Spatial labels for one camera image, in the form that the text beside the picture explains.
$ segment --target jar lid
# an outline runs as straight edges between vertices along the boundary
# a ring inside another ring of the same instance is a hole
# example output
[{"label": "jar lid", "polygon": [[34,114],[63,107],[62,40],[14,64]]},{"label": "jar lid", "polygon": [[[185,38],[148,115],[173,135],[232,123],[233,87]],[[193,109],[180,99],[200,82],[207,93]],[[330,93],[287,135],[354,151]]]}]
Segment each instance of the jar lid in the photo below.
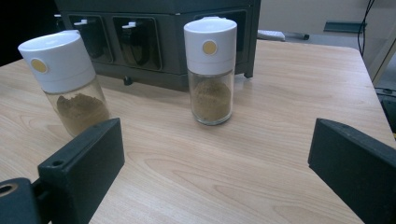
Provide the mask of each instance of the jar lid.
[{"label": "jar lid", "polygon": [[204,17],[184,26],[187,66],[200,75],[218,75],[235,67],[236,22]]},{"label": "jar lid", "polygon": [[72,91],[91,82],[96,75],[77,30],[28,40],[18,50],[45,92]]}]

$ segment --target transparent glass container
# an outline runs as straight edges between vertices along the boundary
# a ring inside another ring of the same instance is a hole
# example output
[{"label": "transparent glass container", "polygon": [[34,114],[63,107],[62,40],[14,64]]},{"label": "transparent glass container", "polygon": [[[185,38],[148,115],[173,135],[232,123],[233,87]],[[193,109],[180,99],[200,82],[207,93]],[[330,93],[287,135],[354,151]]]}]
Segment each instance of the transparent glass container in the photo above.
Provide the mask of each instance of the transparent glass container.
[{"label": "transparent glass container", "polygon": [[233,112],[234,71],[218,75],[200,75],[189,70],[191,111],[206,125],[217,125]]},{"label": "transparent glass container", "polygon": [[44,93],[72,136],[79,135],[98,122],[110,119],[106,99],[97,77],[76,90]]}]

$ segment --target brown spice powder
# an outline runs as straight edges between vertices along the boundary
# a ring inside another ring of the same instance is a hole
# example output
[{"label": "brown spice powder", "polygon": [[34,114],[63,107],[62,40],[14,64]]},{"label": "brown spice powder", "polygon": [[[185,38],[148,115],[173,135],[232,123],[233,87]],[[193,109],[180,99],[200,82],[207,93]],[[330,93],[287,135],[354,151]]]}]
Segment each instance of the brown spice powder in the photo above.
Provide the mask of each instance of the brown spice powder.
[{"label": "brown spice powder", "polygon": [[200,82],[191,93],[192,111],[207,121],[226,117],[231,110],[231,91],[222,82],[211,79]]},{"label": "brown spice powder", "polygon": [[93,124],[110,117],[106,105],[102,101],[81,93],[70,100],[60,96],[57,107],[64,127],[74,136]]}]

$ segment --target yellow circle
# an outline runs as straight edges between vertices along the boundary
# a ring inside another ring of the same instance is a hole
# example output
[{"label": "yellow circle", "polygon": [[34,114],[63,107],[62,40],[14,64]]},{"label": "yellow circle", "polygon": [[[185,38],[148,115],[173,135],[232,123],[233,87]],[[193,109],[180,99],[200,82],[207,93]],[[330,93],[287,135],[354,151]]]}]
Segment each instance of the yellow circle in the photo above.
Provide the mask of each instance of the yellow circle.
[{"label": "yellow circle", "polygon": [[45,72],[47,72],[47,66],[46,66],[43,62],[41,62],[40,60],[38,60],[38,59],[33,59],[33,60],[30,62],[30,64],[33,66],[33,68],[34,68],[36,71],[38,71],[38,72],[40,72],[40,73],[45,73]]},{"label": "yellow circle", "polygon": [[217,49],[218,49],[218,46],[212,40],[206,41],[204,43],[204,45],[202,46],[202,50],[204,51],[205,54],[214,54],[214,53],[216,53]]}]

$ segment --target wood grain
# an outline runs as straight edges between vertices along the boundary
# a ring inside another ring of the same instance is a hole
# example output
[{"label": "wood grain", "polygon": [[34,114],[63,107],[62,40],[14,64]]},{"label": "wood grain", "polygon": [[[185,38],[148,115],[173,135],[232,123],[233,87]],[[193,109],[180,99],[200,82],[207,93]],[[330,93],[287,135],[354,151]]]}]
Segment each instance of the wood grain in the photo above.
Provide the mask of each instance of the wood grain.
[{"label": "wood grain", "polygon": [[[193,119],[188,92],[99,76],[126,163],[92,223],[361,223],[309,169],[316,118],[395,147],[354,49],[259,41],[233,115]],[[0,68],[0,180],[37,179],[71,140],[24,61]]]}]

